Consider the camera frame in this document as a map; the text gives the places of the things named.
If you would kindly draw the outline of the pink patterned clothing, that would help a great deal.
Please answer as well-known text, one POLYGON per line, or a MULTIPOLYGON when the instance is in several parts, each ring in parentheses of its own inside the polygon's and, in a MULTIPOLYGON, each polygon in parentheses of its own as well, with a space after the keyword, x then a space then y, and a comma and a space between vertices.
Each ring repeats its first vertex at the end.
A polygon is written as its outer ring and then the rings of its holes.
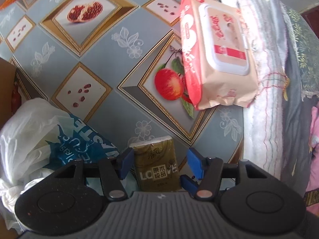
POLYGON ((318 216, 318 104, 311 109, 309 147, 311 152, 310 176, 304 199, 307 211, 318 216))

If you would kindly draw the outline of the brown cardboard box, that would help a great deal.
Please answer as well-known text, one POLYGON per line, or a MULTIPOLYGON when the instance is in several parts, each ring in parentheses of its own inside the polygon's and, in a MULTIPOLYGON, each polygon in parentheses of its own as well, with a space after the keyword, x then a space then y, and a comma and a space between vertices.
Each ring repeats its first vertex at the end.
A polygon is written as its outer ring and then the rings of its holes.
POLYGON ((0 59, 0 128, 11 118, 11 97, 16 67, 0 59))

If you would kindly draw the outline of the grey quilt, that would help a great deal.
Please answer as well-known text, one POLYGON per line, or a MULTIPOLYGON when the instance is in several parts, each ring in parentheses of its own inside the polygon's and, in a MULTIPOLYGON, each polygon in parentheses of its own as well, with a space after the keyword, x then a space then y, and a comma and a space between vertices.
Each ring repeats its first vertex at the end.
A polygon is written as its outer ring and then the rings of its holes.
POLYGON ((281 102, 282 153, 274 161, 275 175, 288 187, 304 195, 310 176, 311 109, 318 103, 318 97, 302 98, 301 75, 287 25, 286 34, 288 53, 284 70, 290 83, 284 89, 287 97, 281 102))

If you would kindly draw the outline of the pink wet wipes pack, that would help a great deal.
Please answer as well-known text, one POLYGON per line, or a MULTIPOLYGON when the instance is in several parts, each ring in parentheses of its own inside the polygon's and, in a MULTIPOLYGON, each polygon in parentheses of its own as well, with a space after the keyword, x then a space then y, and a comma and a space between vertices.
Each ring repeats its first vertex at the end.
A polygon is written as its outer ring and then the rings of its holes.
POLYGON ((180 12, 185 82, 194 107, 249 107, 258 77, 240 10, 215 0, 181 0, 180 12))

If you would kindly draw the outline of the white plastic shopping bag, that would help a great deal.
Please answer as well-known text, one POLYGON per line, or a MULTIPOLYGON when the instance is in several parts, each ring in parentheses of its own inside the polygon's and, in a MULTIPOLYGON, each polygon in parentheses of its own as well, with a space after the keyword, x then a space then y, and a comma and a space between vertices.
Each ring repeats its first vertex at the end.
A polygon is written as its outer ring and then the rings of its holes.
POLYGON ((94 164, 119 151, 79 117, 40 98, 28 100, 1 129, 1 215, 18 229, 20 195, 76 159, 94 164))

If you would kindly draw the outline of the gold tissue pack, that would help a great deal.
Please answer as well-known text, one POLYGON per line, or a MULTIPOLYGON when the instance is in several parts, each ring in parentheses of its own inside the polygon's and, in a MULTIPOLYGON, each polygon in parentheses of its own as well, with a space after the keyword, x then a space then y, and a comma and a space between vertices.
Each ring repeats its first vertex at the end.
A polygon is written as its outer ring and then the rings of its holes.
POLYGON ((170 136, 130 144, 135 175, 144 192, 176 192, 181 189, 174 140, 170 136))

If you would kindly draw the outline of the green floral pillow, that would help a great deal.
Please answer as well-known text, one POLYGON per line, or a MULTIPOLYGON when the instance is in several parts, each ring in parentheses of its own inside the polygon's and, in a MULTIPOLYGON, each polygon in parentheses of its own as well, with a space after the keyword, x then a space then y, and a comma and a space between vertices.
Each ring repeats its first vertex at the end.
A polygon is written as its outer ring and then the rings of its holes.
POLYGON ((281 9, 299 66, 301 96, 318 97, 318 37, 297 11, 283 3, 281 9))

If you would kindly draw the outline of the white fluffy blanket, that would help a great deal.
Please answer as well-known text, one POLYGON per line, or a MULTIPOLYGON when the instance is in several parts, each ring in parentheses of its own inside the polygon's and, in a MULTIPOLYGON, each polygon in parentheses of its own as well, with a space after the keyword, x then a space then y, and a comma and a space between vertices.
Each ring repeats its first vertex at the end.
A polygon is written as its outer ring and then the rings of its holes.
POLYGON ((283 168, 283 99, 289 79, 287 30, 279 0, 221 0, 240 10, 258 90, 243 110, 243 156, 277 179, 283 168))

